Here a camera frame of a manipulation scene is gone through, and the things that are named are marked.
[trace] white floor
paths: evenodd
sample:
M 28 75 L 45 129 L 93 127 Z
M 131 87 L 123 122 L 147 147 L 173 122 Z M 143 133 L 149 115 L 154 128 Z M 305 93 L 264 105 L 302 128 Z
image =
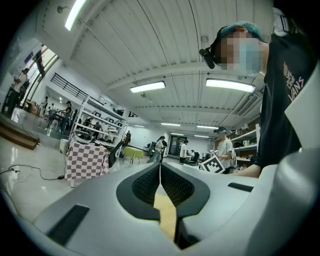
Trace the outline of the white floor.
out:
M 145 164 L 148 159 L 148 157 L 140 159 L 140 164 Z M 163 161 L 178 163 L 178 160 L 168 157 Z M 123 169 L 130 168 L 129 159 L 125 159 L 124 162 L 120 159 L 119 163 Z M 0 137 L 0 172 L 16 164 L 38 167 L 41 169 L 42 177 L 55 179 L 64 175 L 65 158 L 57 149 L 51 147 L 29 150 Z M 133 166 L 136 165 L 138 165 L 137 159 L 133 161 Z M 17 213 L 29 222 L 33 222 L 41 211 L 72 190 L 65 179 L 44 180 L 40 177 L 38 169 L 27 166 L 13 168 L 20 172 L 9 171 L 1 174 L 1 183 Z M 85 179 L 76 180 L 74 185 L 76 187 L 83 182 Z M 163 188 L 159 187 L 159 193 L 165 194 Z

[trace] ceiling light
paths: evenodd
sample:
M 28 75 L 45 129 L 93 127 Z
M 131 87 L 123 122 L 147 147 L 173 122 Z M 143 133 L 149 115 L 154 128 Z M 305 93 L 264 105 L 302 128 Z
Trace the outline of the ceiling light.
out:
M 202 126 L 202 125 L 197 125 L 196 127 L 198 127 L 198 128 L 207 128 L 207 129 L 219 129 L 219 127 Z
M 160 81 L 160 82 L 152 82 L 144 85 L 131 87 L 130 91 L 133 93 L 139 93 L 139 92 L 150 91 L 155 89 L 163 89 L 165 87 L 166 87 L 165 83 L 163 81 Z
M 165 123 L 165 122 L 162 122 L 161 124 L 163 126 L 180 126 L 180 124 L 177 124 L 177 123 Z
M 71 30 L 79 12 L 81 11 L 81 8 L 84 6 L 86 1 L 87 0 L 76 0 L 75 1 L 74 5 L 69 13 L 69 16 L 65 22 L 65 25 L 64 25 L 67 30 L 69 30 L 69 31 Z
M 194 135 L 194 137 L 209 138 L 209 136 Z
M 205 86 L 228 88 L 228 89 L 245 91 L 248 93 L 253 93 L 254 90 L 256 89 L 256 87 L 251 84 L 236 82 L 236 81 L 220 80 L 220 79 L 207 79 Z

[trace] black t-shirt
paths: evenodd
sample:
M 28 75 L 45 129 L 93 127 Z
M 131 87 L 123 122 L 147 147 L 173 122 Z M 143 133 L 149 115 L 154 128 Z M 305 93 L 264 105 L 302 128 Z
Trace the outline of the black t-shirt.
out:
M 301 147 L 285 110 L 303 90 L 316 66 L 317 59 L 312 58 L 306 42 L 301 34 L 271 35 L 255 161 L 261 170 L 279 164 L 283 157 Z

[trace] table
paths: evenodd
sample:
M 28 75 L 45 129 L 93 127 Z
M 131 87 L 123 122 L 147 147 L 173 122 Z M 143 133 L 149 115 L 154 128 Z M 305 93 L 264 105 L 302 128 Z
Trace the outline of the table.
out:
M 123 161 L 125 160 L 126 156 L 130 157 L 130 166 L 132 166 L 132 164 L 134 163 L 134 158 L 138 158 L 139 159 L 139 164 L 140 164 L 140 158 L 144 157 L 144 151 L 138 148 L 134 148 L 134 147 L 129 147 L 126 146 L 123 150 L 123 154 L 124 154 L 124 158 Z
M 108 150 L 105 147 L 82 144 L 72 139 L 64 178 L 74 188 L 75 179 L 91 179 L 109 172 Z

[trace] laboratory room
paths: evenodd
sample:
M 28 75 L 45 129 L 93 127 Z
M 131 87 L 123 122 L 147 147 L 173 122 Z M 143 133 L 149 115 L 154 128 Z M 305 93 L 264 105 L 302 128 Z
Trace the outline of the laboratory room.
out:
M 11 22 L 1 18 L 4 249 L 318 249 L 311 3 L 33 0 L 10 10 Z

